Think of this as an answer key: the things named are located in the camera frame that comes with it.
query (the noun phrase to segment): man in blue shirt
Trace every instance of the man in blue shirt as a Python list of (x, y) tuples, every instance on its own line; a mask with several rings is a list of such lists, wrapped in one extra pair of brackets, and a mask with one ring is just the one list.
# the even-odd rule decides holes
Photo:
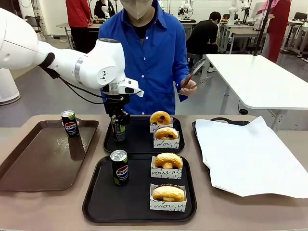
[(125, 74), (144, 90), (140, 98), (133, 95), (125, 110), (131, 114), (152, 114), (155, 111), (175, 113), (173, 82), (180, 100), (196, 91), (190, 80), (186, 59), (184, 28), (177, 18), (163, 12), (157, 0), (120, 0), (124, 9), (107, 20), (99, 38), (121, 42), (125, 56)]

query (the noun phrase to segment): person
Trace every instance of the person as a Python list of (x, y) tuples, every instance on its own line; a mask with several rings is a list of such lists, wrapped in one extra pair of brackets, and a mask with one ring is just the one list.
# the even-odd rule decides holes
[[(103, 6), (107, 6), (105, 4), (105, 1), (108, 1), (108, 0), (98, 0), (95, 4), (95, 8), (94, 8), (94, 18), (105, 18), (106, 15), (104, 13), (104, 11), (102, 11), (102, 7)], [(115, 15), (115, 10), (114, 10), (114, 7), (113, 5), (111, 4), (111, 2), (108, 1), (108, 12), (109, 12), (109, 17), (112, 17)]]
[[(264, 11), (268, 8), (268, 6), (269, 0), (262, 5), (261, 9), (258, 11), (258, 14), (265, 14)], [(262, 50), (262, 56), (274, 63), (277, 62), (280, 53), (283, 37), (288, 25), (290, 7), (291, 0), (273, 0), (271, 5), (268, 34)]]
[[(191, 36), (186, 42), (187, 52), (191, 54), (217, 54), (218, 46), (216, 38), (218, 33), (217, 24), (221, 20), (219, 12), (212, 12), (208, 20), (200, 21), (193, 29)], [(215, 68), (210, 64), (208, 72), (215, 71)]]
[(189, 74), (184, 27), (176, 17), (163, 12), (157, 0), (120, 2), (124, 9), (101, 25), (99, 38), (122, 44), (125, 74), (144, 90), (142, 98), (132, 95), (124, 109), (138, 115), (156, 111), (174, 114), (173, 82), (181, 94), (180, 101), (197, 89), (192, 88), (192, 80), (183, 86)]
[(90, 7), (87, 0), (66, 0), (68, 24), (75, 48), (83, 53), (90, 52), (88, 42), (89, 29), (88, 23), (91, 21)]

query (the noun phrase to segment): person in red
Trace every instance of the person in red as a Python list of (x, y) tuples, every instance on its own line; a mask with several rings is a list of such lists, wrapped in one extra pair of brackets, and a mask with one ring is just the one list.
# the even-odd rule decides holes
[[(265, 2), (258, 13), (264, 13), (269, 6), (269, 0)], [(277, 62), (280, 48), (283, 42), (285, 30), (288, 25), (288, 18), (290, 13), (291, 0), (273, 0), (270, 10), (270, 22), (268, 27), (268, 34), (263, 47), (262, 56)]]
[(77, 51), (89, 53), (88, 23), (91, 21), (90, 7), (87, 0), (66, 0), (68, 24)]

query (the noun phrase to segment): hand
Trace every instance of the hand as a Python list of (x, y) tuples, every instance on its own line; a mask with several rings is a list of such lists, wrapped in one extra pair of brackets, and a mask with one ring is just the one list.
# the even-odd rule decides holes
[(181, 81), (181, 90), (179, 92), (179, 95), (185, 95), (185, 96), (190, 96), (192, 94), (194, 94), (197, 91), (197, 87), (192, 88), (194, 85), (196, 85), (196, 83), (192, 80), (189, 80), (189, 82), (187, 83), (187, 85), (185, 86), (185, 88), (183, 87), (183, 84), (185, 82), (185, 79), (183, 79)]
[(275, 18), (275, 15), (273, 15), (272, 13), (270, 13), (270, 14), (269, 14), (269, 18), (270, 18), (270, 19), (274, 19), (274, 18)]

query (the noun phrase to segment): face mask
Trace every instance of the face mask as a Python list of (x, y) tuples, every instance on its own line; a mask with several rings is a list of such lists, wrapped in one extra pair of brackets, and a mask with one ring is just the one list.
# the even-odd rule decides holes
[(120, 2), (129, 15), (138, 20), (148, 12), (153, 0), (120, 0)]

